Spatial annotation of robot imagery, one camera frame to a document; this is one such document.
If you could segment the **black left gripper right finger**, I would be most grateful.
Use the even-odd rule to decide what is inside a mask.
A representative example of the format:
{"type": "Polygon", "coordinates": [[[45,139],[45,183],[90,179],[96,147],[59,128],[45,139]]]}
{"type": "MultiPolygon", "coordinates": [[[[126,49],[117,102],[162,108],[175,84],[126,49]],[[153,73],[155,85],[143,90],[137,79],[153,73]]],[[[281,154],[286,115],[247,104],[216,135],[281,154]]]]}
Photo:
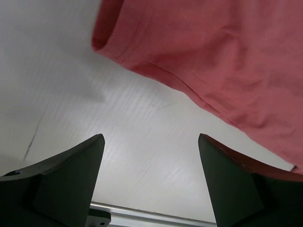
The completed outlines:
{"type": "Polygon", "coordinates": [[[200,158],[219,227],[301,227],[303,176],[241,154],[206,134],[200,158]]]}

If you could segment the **pink t shirt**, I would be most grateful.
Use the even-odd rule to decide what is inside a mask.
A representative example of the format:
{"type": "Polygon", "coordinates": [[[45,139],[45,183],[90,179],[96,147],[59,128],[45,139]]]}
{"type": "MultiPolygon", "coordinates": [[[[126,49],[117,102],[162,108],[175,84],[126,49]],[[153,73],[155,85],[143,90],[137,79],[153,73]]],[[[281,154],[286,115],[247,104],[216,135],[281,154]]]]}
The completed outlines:
{"type": "Polygon", "coordinates": [[[302,1],[104,0],[91,45],[302,173],[302,1]]]}

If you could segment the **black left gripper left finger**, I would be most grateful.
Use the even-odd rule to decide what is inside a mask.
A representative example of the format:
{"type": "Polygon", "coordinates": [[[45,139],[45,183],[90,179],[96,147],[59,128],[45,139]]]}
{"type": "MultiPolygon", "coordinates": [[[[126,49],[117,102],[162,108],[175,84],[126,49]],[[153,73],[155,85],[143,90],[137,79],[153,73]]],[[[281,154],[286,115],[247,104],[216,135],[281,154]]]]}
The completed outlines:
{"type": "Polygon", "coordinates": [[[0,178],[2,227],[83,227],[105,147],[102,134],[0,178]]]}

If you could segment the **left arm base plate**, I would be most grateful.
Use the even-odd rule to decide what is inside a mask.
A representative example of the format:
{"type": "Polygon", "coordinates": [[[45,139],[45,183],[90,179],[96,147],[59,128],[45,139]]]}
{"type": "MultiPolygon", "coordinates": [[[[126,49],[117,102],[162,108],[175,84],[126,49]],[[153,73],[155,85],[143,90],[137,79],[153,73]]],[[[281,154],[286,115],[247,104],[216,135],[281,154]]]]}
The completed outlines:
{"type": "Polygon", "coordinates": [[[89,209],[85,227],[107,227],[111,222],[111,214],[107,211],[89,209]]]}

